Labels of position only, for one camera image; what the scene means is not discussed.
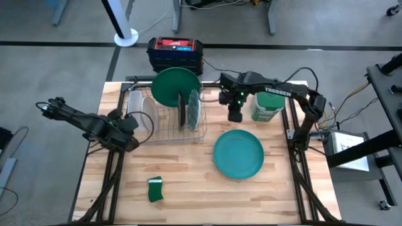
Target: white container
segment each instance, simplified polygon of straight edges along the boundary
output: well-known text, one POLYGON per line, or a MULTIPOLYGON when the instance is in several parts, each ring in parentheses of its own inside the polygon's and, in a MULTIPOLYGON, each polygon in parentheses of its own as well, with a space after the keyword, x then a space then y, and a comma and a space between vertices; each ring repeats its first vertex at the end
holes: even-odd
MULTIPOLYGON (((128 97, 128 106, 127 106, 127 113, 134 112, 134 111, 142 111, 143 108, 143 100, 144 96, 141 91, 135 90, 131 91, 128 97)), ((135 113, 131 114, 138 123, 138 128, 136 130, 139 131, 146 131, 146 128, 143 124, 143 120, 141 119, 141 114, 135 113)))

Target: black metal frame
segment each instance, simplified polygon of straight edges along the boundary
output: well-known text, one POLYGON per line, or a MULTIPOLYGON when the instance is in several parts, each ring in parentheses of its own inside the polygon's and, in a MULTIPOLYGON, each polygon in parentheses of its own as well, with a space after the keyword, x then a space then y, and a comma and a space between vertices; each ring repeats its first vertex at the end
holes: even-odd
MULTIPOLYGON (((145 76, 145 77, 127 76, 126 81, 127 82, 134 82, 134 84, 136 82, 151 82, 154 79, 154 77, 155 76, 145 76)), ((132 86, 133 86, 133 83, 123 83, 121 85, 121 92, 120 92, 119 101, 118 101, 118 107, 120 109, 122 109, 122 105, 123 105, 123 102, 124 102, 125 91, 127 91, 132 86)), ((219 84, 213 83, 213 82, 205 83, 204 87, 219 87, 219 84)), ((289 99, 289 102, 290 102, 290 110, 291 110, 291 118, 293 120, 293 126, 296 129, 296 128, 299 127, 299 122, 298 122, 298 118, 297 118, 295 102, 294 102, 293 99, 289 99)), ((290 129, 289 120, 288 120, 288 114, 287 114, 286 108, 284 108, 281 111, 281 115, 282 115, 282 120, 283 120, 283 129, 284 129, 284 131, 286 133, 286 131, 290 129)), ((288 138, 288 136, 285 136, 285 138, 286 138, 286 143, 288 145, 288 152, 289 152, 289 156, 290 156, 290 161, 291 161, 291 163, 295 163, 296 162, 295 154, 294 154, 293 150, 290 149, 290 139, 288 138)), ((103 181, 103 184, 102 184, 102 190, 104 188, 107 188, 108 186, 110 186, 110 182, 111 182, 110 175, 111 175, 111 172, 112 172, 112 163, 113 163, 114 154, 115 153, 113 153, 112 151, 109 152, 109 154, 108 154, 105 173, 104 173, 104 181, 103 181)), ((81 222, 78 225, 115 225, 114 224, 114 216, 116 214, 116 207, 117 207, 117 200, 118 200, 118 193, 119 193, 119 184, 120 184, 123 161, 124 161, 124 153, 119 153, 119 159, 117 161, 115 172, 113 173, 113 176, 115 176, 115 178, 114 178, 115 180, 114 180, 114 183, 113 183, 111 207, 110 207, 108 219, 103 220, 104 205, 105 205, 105 200, 103 200, 101 202, 101 204, 99 205, 99 208, 97 210, 98 214, 96 216, 96 221, 95 222, 81 222)), ((311 186, 312 182, 311 182, 311 178, 310 178, 310 173, 308 171, 307 159, 306 159, 306 156, 305 156, 304 152, 300 153, 300 162, 301 162, 302 173, 303 173, 304 178, 306 179, 306 183, 309 186, 311 186)), ((318 219, 317 208, 313 204, 313 202, 312 202, 310 197, 309 197, 309 206, 310 206, 310 210, 311 210, 311 213, 312 213, 313 220, 307 220, 306 210, 305 210, 305 206, 304 206, 304 202, 303 202, 303 195, 302 195, 302 191, 301 191, 302 190, 301 185, 298 182, 298 180, 295 178, 295 172, 297 170, 299 170, 299 169, 296 167, 295 164, 290 164, 290 165, 291 165, 291 170, 292 170, 293 182, 294 182, 294 186, 295 186, 296 200, 297 200, 298 212, 299 212, 300 223, 301 224, 306 224, 306 225, 329 225, 329 226, 331 226, 331 225, 370 226, 370 225, 362 225, 362 224, 346 223, 346 222, 323 222, 323 221, 320 221, 318 219)), ((82 174, 84 172, 84 167, 85 167, 85 162, 84 162, 84 165, 83 165, 83 168, 82 168, 81 178, 82 178, 82 174)), ((76 203, 76 200, 77 200, 79 188, 80 188, 80 182, 79 182, 79 184, 77 186, 77 190, 76 190, 76 194, 75 194, 75 200, 73 202, 72 209, 71 209, 71 212, 70 212, 70 218, 69 218, 70 222, 71 222, 71 219, 72 219, 73 210, 75 208, 75 203, 76 203)))

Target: black case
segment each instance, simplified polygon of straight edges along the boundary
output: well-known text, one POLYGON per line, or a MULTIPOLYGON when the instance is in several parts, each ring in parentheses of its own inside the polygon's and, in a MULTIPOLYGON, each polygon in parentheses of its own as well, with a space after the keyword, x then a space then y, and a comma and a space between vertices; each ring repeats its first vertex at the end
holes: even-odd
MULTIPOLYGON (((173 40, 191 40, 186 38, 159 38, 159 39, 173 39, 173 40)), ((148 43, 146 52, 149 56, 153 70, 161 72, 164 69, 171 67, 182 67, 189 69, 196 75, 202 74, 202 56, 203 44, 195 40, 193 51, 180 51, 180 50, 157 50, 155 49, 158 38, 152 38, 148 43)))

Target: battery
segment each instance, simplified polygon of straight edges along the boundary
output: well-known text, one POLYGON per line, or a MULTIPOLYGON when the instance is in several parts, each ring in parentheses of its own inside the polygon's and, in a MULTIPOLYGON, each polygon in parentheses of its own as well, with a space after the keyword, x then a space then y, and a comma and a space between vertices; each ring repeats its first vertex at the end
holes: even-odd
POLYGON ((161 72, 171 67, 189 69, 202 74, 203 44, 188 38, 152 38, 146 51, 153 70, 161 72))

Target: green canister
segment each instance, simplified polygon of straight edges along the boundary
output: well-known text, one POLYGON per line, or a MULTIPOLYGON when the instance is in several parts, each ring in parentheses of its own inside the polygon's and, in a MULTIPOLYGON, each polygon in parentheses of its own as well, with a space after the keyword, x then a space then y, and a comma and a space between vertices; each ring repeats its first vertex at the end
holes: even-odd
POLYGON ((253 97, 251 118, 254 121, 269 122, 285 106, 285 97, 259 92, 253 97))

